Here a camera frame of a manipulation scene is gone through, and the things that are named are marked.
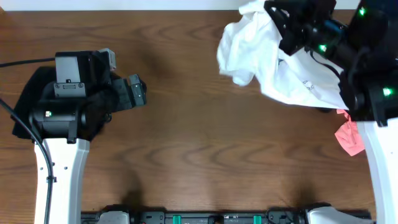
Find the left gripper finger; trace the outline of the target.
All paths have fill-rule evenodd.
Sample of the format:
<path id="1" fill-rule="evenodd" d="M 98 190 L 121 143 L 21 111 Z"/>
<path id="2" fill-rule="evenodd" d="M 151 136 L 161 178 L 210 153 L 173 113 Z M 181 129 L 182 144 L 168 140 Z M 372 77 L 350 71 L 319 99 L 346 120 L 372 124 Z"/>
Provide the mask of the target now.
<path id="1" fill-rule="evenodd" d="M 144 106 L 147 103 L 146 84 L 139 78 L 138 74 L 130 75 L 129 81 L 135 106 Z"/>
<path id="2" fill-rule="evenodd" d="M 108 54 L 108 60 L 109 60 L 109 67 L 111 71 L 116 70 L 116 56 L 115 53 L 110 50 L 109 48 L 101 49 L 98 52 L 103 53 L 106 52 Z"/>

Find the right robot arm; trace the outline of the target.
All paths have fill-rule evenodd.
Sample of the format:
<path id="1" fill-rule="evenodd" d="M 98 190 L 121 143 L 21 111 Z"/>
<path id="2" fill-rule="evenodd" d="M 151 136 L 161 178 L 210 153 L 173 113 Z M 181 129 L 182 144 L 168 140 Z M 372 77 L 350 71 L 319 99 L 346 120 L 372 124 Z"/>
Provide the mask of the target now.
<path id="1" fill-rule="evenodd" d="M 368 158 L 376 222 L 397 222 L 397 1 L 362 0 L 349 24 L 334 1 L 266 1 L 281 50 L 320 54 L 338 74 L 340 96 Z"/>

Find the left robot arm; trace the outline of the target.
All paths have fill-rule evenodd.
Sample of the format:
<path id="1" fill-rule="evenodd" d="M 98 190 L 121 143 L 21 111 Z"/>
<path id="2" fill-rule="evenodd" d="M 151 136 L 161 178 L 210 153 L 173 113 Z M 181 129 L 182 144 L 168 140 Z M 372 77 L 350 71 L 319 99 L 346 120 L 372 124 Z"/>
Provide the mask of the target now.
<path id="1" fill-rule="evenodd" d="M 90 142 L 113 113 L 146 104 L 138 75 L 114 74 L 112 50 L 58 52 L 55 80 L 29 112 L 35 141 L 35 223 L 79 223 L 81 188 Z"/>

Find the white printed t-shirt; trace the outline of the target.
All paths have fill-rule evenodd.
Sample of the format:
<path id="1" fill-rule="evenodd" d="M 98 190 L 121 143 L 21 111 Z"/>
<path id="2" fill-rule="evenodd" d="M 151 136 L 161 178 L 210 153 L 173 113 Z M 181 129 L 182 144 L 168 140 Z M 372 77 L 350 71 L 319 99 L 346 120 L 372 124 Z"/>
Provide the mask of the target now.
<path id="1" fill-rule="evenodd" d="M 261 93 L 288 105 L 345 110 L 336 72 L 342 68 L 318 53 L 303 49 L 292 56 L 285 54 L 279 34 L 264 9 L 264 1 L 251 1 L 239 8 L 239 22 L 224 28 L 216 58 L 220 74 L 232 77 L 239 86 L 253 78 Z"/>

